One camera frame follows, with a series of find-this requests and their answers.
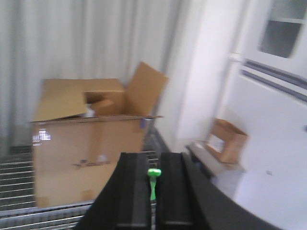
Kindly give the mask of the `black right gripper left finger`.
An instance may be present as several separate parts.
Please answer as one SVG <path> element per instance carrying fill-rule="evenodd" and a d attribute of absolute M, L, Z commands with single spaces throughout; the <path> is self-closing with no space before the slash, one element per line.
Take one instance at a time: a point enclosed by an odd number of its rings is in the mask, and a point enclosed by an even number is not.
<path fill-rule="evenodd" d="M 148 166 L 144 153 L 121 153 L 107 184 L 74 229 L 149 230 Z"/>

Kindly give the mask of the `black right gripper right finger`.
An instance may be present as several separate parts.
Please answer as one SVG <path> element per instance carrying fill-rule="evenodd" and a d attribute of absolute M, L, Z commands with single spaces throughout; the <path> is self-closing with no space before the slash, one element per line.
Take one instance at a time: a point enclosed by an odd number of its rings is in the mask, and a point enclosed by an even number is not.
<path fill-rule="evenodd" d="M 277 230 L 221 192 L 185 153 L 164 152 L 157 185 L 158 230 Z"/>

